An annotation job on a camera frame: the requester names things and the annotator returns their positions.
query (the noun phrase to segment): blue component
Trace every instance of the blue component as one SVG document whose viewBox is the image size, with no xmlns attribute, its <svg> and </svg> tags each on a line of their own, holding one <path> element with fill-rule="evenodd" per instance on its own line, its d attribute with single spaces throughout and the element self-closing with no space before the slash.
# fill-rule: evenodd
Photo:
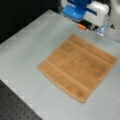
<svg viewBox="0 0 120 120">
<path fill-rule="evenodd" d="M 85 15 L 85 8 L 81 8 L 78 6 L 74 8 L 71 7 L 70 5 L 67 5 L 65 9 L 62 11 L 62 13 L 73 19 L 80 20 Z"/>
<path fill-rule="evenodd" d="M 75 5 L 67 5 L 62 13 L 74 20 L 80 20 L 85 15 L 87 4 L 90 4 L 92 0 L 67 0 L 69 3 Z"/>
</svg>

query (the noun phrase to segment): white table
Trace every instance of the white table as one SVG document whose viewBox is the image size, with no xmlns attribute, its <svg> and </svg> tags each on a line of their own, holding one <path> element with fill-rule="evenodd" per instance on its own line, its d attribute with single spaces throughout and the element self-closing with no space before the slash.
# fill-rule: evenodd
<svg viewBox="0 0 120 120">
<path fill-rule="evenodd" d="M 120 45 L 52 11 L 0 45 L 0 79 L 24 98 L 44 120 L 119 120 L 120 61 L 83 104 L 54 86 L 37 65 L 71 34 L 120 57 Z"/>
</svg>

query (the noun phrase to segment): white surface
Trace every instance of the white surface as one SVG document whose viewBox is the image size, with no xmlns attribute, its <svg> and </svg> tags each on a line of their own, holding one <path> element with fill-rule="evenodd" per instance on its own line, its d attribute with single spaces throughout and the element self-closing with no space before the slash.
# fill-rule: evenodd
<svg viewBox="0 0 120 120">
<path fill-rule="evenodd" d="M 48 11 L 29 26 L 0 45 L 0 78 L 16 88 L 19 96 L 44 120 L 119 120 L 120 61 L 83 104 L 54 86 L 37 65 L 47 58 L 71 34 L 120 57 L 120 45 L 76 23 Z"/>
</svg>

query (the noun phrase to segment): robotic arm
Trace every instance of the robotic arm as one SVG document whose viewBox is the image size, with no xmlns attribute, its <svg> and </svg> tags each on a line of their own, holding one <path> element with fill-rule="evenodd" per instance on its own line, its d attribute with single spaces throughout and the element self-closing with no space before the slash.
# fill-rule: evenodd
<svg viewBox="0 0 120 120">
<path fill-rule="evenodd" d="M 120 0 L 110 0 L 111 13 L 105 35 L 120 42 Z"/>
</svg>

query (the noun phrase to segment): dark background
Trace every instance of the dark background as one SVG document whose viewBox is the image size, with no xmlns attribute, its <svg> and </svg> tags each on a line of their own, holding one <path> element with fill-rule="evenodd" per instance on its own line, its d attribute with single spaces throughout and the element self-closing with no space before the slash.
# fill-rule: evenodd
<svg viewBox="0 0 120 120">
<path fill-rule="evenodd" d="M 57 11 L 56 3 L 57 0 L 0 0 L 0 43 L 48 9 Z"/>
</svg>

